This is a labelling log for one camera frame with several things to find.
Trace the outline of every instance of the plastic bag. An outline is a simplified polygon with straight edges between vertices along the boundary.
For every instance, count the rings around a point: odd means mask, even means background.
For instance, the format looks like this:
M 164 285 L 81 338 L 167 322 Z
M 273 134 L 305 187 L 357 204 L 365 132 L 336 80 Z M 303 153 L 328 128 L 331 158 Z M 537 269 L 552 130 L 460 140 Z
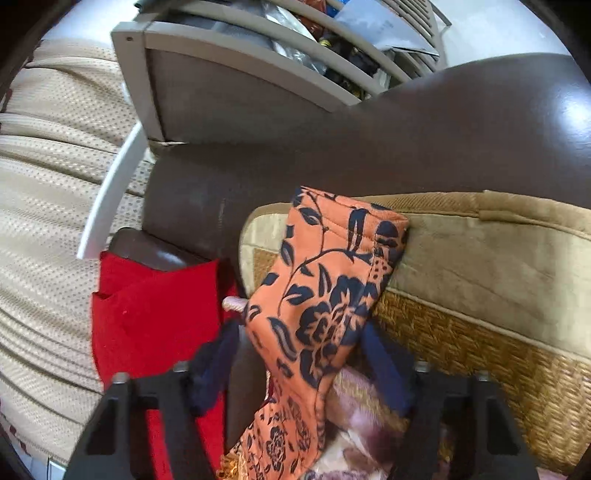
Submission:
M 439 56 L 439 52 L 419 32 L 376 0 L 349 0 L 335 20 L 378 50 L 401 48 Z
M 299 34 L 316 41 L 316 39 L 307 30 L 307 28 L 304 25 L 302 25 L 302 23 L 291 12 L 288 12 L 284 8 L 278 7 L 277 5 L 272 4 L 270 2 L 266 2 L 264 0 L 261 3 L 267 20 L 279 23 L 279 25 L 283 25 L 284 27 L 287 27 L 290 30 L 294 30 Z M 296 50 L 293 47 L 283 45 L 273 40 L 273 48 L 278 54 L 283 55 L 288 59 L 300 62 L 302 65 L 308 67 L 311 70 L 314 70 L 320 75 L 324 75 L 324 73 L 326 72 L 326 65 L 324 65 L 322 62 L 314 60 L 308 54 Z

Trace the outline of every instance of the beige fabric cushion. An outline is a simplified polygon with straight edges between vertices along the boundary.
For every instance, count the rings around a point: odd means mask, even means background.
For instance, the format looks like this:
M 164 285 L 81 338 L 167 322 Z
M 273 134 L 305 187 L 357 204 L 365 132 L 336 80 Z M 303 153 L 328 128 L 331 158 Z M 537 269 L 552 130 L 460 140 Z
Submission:
M 44 41 L 0 112 L 0 412 L 27 451 L 66 463 L 100 398 L 90 351 L 98 262 L 76 259 L 136 116 L 113 51 Z M 144 158 L 112 232 L 140 226 Z

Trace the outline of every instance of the orange floral cloth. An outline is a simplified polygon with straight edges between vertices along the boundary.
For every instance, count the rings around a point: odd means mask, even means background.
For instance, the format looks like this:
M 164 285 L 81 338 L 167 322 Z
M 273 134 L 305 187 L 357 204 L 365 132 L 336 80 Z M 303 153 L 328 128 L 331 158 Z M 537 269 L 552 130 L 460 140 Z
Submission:
M 305 187 L 244 321 L 274 391 L 241 438 L 249 478 L 295 479 L 320 456 L 336 373 L 402 256 L 403 215 Z

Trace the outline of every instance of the black plastic bracket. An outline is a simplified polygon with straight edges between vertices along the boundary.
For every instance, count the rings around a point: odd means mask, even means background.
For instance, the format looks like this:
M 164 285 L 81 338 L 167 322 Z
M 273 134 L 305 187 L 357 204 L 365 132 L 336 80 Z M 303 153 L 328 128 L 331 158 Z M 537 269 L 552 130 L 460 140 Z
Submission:
M 153 377 L 117 374 L 80 437 L 64 480 L 149 480 L 147 410 L 159 410 L 175 480 L 215 480 L 187 402 L 188 363 Z
M 449 480 L 538 480 L 499 385 L 485 375 L 419 372 L 417 401 L 388 480 L 431 480 L 441 424 L 455 432 Z

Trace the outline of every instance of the chair backrest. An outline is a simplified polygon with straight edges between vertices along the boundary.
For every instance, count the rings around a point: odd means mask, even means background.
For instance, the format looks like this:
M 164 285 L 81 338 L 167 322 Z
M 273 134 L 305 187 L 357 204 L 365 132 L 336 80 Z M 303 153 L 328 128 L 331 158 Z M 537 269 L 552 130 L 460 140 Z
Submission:
M 301 184 L 348 196 L 496 190 L 591 208 L 591 86 L 574 60 L 527 54 L 445 69 L 268 145 L 176 145 L 143 228 L 238 264 L 258 206 Z

